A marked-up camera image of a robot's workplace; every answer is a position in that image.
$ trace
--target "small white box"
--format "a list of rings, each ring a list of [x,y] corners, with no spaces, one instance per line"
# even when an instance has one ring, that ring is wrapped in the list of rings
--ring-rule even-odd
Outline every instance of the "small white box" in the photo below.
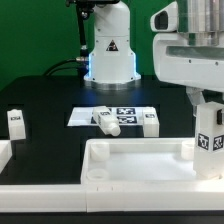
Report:
[[[11,143],[8,140],[0,141],[0,173],[12,156]]]
[[[154,107],[142,110],[144,137],[159,137],[159,120]]]
[[[9,137],[10,140],[26,138],[25,125],[21,110],[11,110],[8,114]]]

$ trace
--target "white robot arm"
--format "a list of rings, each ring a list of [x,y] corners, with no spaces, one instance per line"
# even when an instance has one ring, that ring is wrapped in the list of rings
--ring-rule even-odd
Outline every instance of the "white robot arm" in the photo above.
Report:
[[[81,56],[89,57],[87,86],[103,90],[120,90],[138,85],[135,53],[130,48],[130,11],[117,0],[68,0],[76,3],[80,27]],[[95,47],[86,55],[84,27],[80,21],[95,15]]]
[[[153,41],[156,75],[187,86],[197,106],[194,170],[199,179],[223,178],[224,105],[205,103],[201,91],[224,93],[224,0],[177,0],[150,23],[160,32]]]

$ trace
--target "green wall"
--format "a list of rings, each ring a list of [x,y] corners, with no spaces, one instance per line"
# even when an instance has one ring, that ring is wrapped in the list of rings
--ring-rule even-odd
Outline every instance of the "green wall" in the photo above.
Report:
[[[153,75],[149,19],[171,0],[125,0],[131,10],[131,47],[140,74]],[[93,48],[93,19],[86,23]],[[0,89],[17,77],[41,75],[51,65],[79,55],[75,7],[64,0],[0,1]],[[74,74],[75,71],[64,71]]]

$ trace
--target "white plastic tray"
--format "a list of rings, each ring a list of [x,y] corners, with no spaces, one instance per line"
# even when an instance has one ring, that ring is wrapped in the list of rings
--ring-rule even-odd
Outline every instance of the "white plastic tray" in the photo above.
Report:
[[[89,140],[80,185],[0,186],[0,212],[224,210],[224,180],[196,179],[185,140]],[[110,150],[92,156],[102,142]]]
[[[81,177],[87,211],[224,210],[224,181],[196,179],[193,162],[181,158],[186,140],[89,140]],[[96,161],[93,144],[108,144],[110,155]]]

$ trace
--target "black surface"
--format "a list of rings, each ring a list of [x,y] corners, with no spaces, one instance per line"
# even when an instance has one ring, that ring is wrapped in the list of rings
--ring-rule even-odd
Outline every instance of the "black surface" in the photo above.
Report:
[[[208,100],[220,94],[208,92]],[[140,88],[119,92],[88,89],[78,77],[24,77],[0,92],[0,137],[8,139],[7,114],[22,109],[27,140],[13,144],[0,184],[80,183],[86,140],[113,138],[98,127],[68,128],[73,107],[156,108],[160,137],[193,137],[194,118],[185,88],[142,77]],[[141,126],[121,127],[119,138],[142,138]],[[223,212],[1,214],[0,223],[219,223]]]

